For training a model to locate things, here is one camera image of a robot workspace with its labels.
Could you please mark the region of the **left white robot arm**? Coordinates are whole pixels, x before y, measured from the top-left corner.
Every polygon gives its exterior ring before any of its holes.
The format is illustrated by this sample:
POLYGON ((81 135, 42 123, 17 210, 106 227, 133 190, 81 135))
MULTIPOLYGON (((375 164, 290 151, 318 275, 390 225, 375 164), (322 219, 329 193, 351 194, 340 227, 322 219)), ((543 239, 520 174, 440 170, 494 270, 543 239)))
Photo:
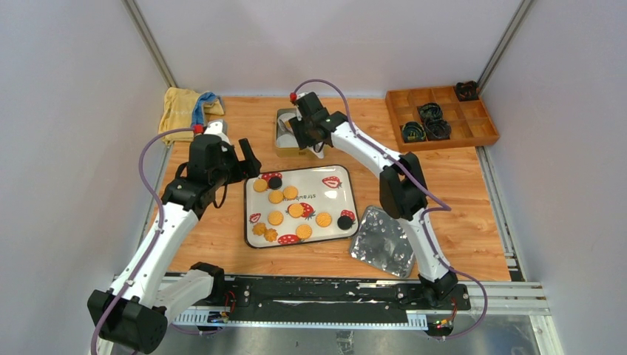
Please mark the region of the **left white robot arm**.
POLYGON ((163 195, 153 194, 157 217, 123 272, 105 291, 94 290, 87 301, 95 324, 90 353, 101 340, 123 345, 135 354, 152 353, 172 321, 199 300, 219 305, 226 298, 224 271, 196 263, 176 283, 160 285, 172 259, 198 224, 219 189, 258 176, 262 164, 246 138, 239 141, 243 158, 223 133, 194 137, 189 159, 178 166, 163 195))

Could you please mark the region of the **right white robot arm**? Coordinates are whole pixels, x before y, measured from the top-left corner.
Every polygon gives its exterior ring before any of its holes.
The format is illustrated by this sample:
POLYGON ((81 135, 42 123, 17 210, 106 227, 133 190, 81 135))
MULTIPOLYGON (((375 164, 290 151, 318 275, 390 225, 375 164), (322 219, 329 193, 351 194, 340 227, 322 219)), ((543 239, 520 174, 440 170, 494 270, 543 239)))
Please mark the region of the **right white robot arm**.
POLYGON ((347 113, 329 112, 315 92, 290 94, 298 114, 289 125, 301 149, 325 145, 339 149, 368 168, 379 181, 379 203, 398 221, 418 263, 422 298, 442 308, 452 298, 458 278, 446 260, 428 216, 421 164, 413 153, 388 149, 360 130, 347 113))

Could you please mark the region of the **white strawberry tray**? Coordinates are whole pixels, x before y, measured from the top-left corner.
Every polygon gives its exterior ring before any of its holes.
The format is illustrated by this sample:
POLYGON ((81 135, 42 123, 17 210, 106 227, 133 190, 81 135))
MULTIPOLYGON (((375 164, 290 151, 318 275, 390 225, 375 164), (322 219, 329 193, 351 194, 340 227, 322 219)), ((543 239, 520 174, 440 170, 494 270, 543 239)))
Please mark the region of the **white strawberry tray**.
POLYGON ((359 229, 349 171, 340 165, 266 172, 245 182, 244 241, 253 249, 319 243, 359 229))

